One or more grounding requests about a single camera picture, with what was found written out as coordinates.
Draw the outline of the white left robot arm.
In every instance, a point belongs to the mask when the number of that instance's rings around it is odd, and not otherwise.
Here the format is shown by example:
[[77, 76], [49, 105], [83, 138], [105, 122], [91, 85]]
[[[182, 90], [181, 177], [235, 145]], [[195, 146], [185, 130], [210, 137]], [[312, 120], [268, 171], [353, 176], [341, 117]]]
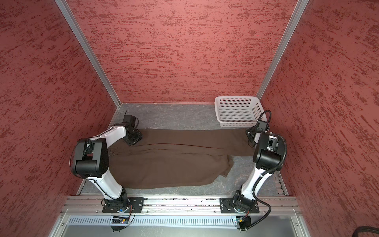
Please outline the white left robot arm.
[[133, 146], [143, 135], [131, 125], [115, 124], [105, 132], [91, 138], [81, 139], [70, 158], [70, 170], [80, 179], [94, 184], [103, 195], [103, 213], [141, 213], [144, 198], [129, 198], [110, 171], [108, 148], [121, 140]]

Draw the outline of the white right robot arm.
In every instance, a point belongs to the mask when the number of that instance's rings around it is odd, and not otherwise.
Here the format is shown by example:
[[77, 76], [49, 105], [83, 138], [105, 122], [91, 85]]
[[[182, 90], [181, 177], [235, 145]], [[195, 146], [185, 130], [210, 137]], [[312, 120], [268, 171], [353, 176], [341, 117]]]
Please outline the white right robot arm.
[[233, 208], [237, 213], [257, 210], [259, 190], [272, 174], [282, 169], [286, 156], [287, 144], [281, 135], [260, 135], [253, 156], [254, 169], [234, 195]]

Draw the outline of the brown corduroy trousers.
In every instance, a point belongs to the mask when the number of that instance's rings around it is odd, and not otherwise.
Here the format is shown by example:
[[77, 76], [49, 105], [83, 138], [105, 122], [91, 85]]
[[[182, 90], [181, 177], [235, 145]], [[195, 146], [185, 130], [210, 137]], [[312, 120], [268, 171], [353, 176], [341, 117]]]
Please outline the brown corduroy trousers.
[[108, 149], [110, 172], [125, 188], [207, 185], [229, 174], [233, 157], [254, 154], [244, 129], [142, 129], [142, 134], [136, 145], [120, 139]]

